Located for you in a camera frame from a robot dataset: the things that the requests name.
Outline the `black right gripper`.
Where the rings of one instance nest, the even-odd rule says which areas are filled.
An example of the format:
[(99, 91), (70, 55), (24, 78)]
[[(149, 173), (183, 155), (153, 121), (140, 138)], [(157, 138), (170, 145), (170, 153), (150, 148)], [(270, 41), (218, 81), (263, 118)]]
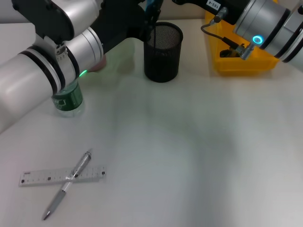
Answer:
[(250, 0), (173, 0), (173, 2), (177, 5), (194, 4), (213, 15), (216, 15), (221, 8), (226, 7), (228, 13), (224, 21), (229, 24), (235, 24)]

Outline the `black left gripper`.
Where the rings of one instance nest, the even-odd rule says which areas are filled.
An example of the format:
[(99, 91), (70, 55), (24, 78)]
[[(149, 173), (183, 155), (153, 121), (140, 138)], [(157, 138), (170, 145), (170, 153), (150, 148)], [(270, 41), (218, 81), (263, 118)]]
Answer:
[(152, 14), (145, 17), (138, 0), (105, 0), (98, 18), (90, 26), (97, 34), (103, 53), (107, 53), (127, 38), (143, 42), (150, 39), (152, 30), (161, 13), (164, 0), (152, 0)]

